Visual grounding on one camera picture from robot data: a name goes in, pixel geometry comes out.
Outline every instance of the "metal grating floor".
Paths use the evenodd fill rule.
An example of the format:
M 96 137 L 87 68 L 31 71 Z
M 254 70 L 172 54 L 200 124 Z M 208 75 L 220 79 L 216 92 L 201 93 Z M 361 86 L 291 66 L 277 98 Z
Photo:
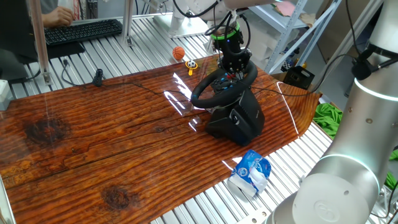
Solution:
M 176 46 L 185 49 L 184 61 L 209 56 L 204 46 L 208 37 L 199 35 L 170 39 L 152 18 L 153 16 L 133 17 L 133 47 L 121 44 L 119 37 L 82 42 L 86 52 L 67 57 L 70 67 L 66 70 L 66 79 L 75 84 L 83 84 L 92 81 L 97 68 L 103 69 L 105 78 L 112 78 L 178 63 L 172 57 L 172 50 Z M 32 76 L 38 71 L 39 64 L 31 63 L 25 69 Z M 45 85 L 40 76 L 26 83 L 12 84 L 14 98 L 71 87 L 61 79 L 62 70 L 62 58 L 51 59 L 53 85 Z M 331 139 L 318 126 L 311 124 L 300 139 L 266 157 L 272 165 L 272 174 L 263 193 L 251 198 L 224 180 L 151 224 L 252 223 L 251 217 L 258 213 L 265 212 L 268 216 L 281 201 L 298 190 L 301 177 L 311 170 L 330 144 Z M 386 221 L 371 217 L 367 223 L 381 224 Z

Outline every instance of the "wood knot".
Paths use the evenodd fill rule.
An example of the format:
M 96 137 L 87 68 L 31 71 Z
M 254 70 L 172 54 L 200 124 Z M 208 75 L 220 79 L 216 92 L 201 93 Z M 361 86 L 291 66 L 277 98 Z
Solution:
M 27 138 L 37 144 L 51 144 L 63 139 L 68 132 L 67 126 L 60 119 L 40 119 L 26 125 L 24 129 Z
M 157 128 L 155 128 L 155 131 L 157 132 L 157 133 L 161 133 L 161 132 L 163 132 L 165 130 L 165 128 L 162 128 L 162 127 L 157 127 Z
M 117 210 L 127 208 L 130 204 L 127 191 L 116 186 L 105 189 L 101 195 L 105 203 Z

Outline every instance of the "green ring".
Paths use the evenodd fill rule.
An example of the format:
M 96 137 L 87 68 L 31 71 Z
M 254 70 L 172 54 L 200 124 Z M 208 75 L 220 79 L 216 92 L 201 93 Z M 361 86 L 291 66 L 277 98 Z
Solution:
M 239 25 L 238 22 L 236 22 L 236 30 L 239 30 L 240 28 L 241 28 L 241 26 Z M 228 34 L 226 36 L 226 38 L 229 39 L 230 37 L 232 37 L 235 34 L 236 34 L 236 31 L 234 30 L 232 33 Z M 212 34 L 211 38 L 213 38 L 215 40 L 224 40 L 225 39 L 225 35 L 222 35 L 221 37 L 218 37 L 218 36 L 215 36 L 214 34 Z

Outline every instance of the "pink object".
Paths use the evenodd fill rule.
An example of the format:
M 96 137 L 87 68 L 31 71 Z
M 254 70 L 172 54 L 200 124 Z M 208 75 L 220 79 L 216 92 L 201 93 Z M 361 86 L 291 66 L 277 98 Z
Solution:
M 284 16 L 292 16 L 296 6 L 288 1 L 274 3 L 277 10 Z

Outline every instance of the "green cloth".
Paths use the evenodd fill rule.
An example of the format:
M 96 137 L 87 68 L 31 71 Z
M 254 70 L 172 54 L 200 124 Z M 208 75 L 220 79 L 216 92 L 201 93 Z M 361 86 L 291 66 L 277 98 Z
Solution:
M 392 154 L 390 156 L 390 161 L 391 160 L 398 161 L 398 150 L 395 150 L 392 152 Z M 394 186 L 396 185 L 396 183 L 397 183 L 397 179 L 390 172 L 388 172 L 386 182 L 384 184 L 392 190 L 394 188 Z
M 329 103 L 322 103 L 317 106 L 313 120 L 334 139 L 340 125 L 343 112 Z

